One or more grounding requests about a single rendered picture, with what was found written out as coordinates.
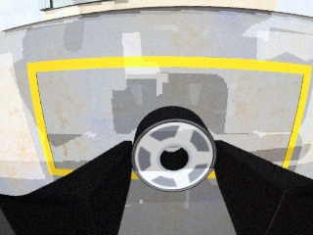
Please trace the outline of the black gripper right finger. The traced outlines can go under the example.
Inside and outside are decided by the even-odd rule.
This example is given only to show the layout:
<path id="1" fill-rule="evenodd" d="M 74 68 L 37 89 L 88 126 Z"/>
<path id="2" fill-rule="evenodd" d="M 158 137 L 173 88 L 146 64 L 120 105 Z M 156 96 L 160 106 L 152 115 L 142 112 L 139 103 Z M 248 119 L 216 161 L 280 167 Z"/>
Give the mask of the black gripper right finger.
<path id="1" fill-rule="evenodd" d="M 313 179 L 215 142 L 216 183 L 236 235 L 313 235 Z"/>

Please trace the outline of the yellow rectangular outline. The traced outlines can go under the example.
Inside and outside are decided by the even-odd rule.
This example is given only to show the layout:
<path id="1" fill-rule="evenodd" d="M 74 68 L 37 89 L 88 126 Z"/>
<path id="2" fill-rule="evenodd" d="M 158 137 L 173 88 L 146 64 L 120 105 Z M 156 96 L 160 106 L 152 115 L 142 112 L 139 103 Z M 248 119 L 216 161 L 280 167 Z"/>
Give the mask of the yellow rectangular outline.
<path id="1" fill-rule="evenodd" d="M 44 150 L 44 156 L 51 175 L 64 176 L 73 172 L 73 169 L 55 168 L 52 158 L 50 142 L 48 142 L 46 122 L 42 113 L 42 102 L 39 98 L 37 71 L 71 71 L 71 70 L 98 70 L 99 68 L 128 68 L 128 67 L 212 67 L 212 68 L 240 68 L 240 70 L 260 71 L 292 71 L 292 73 L 304 73 L 302 76 L 300 98 L 296 109 L 296 117 L 293 121 L 293 129 L 289 147 L 286 149 L 282 168 L 289 168 L 290 159 L 296 142 L 298 129 L 304 114 L 306 93 L 308 93 L 310 73 L 312 66 L 299 66 L 298 64 L 259 62 L 259 60 L 222 59 L 222 58 L 187 58 L 187 56 L 126 56 L 126 58 L 91 58 L 54 60 L 54 62 L 27 63 L 28 82 L 36 122 L 38 122 L 40 141 Z"/>

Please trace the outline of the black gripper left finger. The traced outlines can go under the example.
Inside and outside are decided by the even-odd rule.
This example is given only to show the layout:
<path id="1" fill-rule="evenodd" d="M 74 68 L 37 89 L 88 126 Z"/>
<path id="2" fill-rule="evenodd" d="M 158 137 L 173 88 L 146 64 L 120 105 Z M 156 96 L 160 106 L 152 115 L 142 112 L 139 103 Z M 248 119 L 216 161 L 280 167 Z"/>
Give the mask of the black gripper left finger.
<path id="1" fill-rule="evenodd" d="M 0 235 L 117 235 L 132 181 L 132 141 L 26 195 L 0 193 Z"/>

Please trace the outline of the black tyre with grey rim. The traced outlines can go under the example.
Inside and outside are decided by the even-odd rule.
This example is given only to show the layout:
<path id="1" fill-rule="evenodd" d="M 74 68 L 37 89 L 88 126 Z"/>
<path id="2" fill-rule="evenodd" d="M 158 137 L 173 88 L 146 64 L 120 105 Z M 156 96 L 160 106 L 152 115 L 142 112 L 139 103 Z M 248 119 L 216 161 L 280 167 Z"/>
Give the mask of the black tyre with grey rim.
<path id="1" fill-rule="evenodd" d="M 179 146 L 177 152 L 165 149 Z M 153 110 L 137 126 L 130 152 L 136 176 L 161 192 L 184 192 L 211 173 L 216 142 L 193 111 L 179 106 Z"/>

